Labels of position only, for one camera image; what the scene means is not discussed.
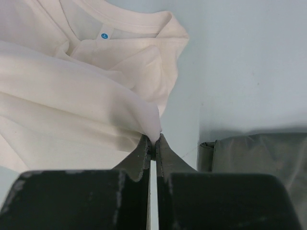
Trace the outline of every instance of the white gap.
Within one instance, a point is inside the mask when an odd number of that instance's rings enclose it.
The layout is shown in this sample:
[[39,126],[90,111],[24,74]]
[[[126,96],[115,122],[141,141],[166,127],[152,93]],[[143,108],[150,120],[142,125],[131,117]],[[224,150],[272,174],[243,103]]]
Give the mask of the white gap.
[[150,162],[150,229],[159,229],[157,166],[155,161]]

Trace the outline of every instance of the gray fabric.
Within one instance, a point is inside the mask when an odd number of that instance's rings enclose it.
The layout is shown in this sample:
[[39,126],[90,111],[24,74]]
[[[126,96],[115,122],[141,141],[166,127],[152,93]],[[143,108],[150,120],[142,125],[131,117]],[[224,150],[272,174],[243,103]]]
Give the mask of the gray fabric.
[[307,229],[307,134],[259,134],[218,140],[213,173],[267,173],[286,187]]

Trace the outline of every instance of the clothing tag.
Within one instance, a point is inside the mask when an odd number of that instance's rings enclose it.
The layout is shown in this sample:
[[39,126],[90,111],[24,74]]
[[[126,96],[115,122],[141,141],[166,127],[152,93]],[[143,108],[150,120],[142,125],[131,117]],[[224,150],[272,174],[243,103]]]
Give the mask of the clothing tag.
[[96,40],[98,39],[102,39],[102,40],[109,40],[113,34],[113,31],[114,31],[114,28],[106,25],[106,24],[103,24]]

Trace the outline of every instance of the gray bag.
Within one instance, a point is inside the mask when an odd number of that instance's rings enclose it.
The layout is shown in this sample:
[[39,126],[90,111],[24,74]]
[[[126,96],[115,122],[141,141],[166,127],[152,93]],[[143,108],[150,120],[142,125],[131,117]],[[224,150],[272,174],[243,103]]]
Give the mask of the gray bag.
[[203,143],[198,170],[213,173],[267,173],[286,187],[307,229],[307,134],[258,134]]

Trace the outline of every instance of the white t-shirt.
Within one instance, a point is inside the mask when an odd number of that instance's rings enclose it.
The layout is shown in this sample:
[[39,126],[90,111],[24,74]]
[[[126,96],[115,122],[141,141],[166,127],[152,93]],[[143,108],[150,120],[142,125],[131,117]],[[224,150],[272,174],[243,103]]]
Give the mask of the white t-shirt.
[[0,165],[112,168],[152,142],[188,35],[172,13],[100,0],[3,0]]

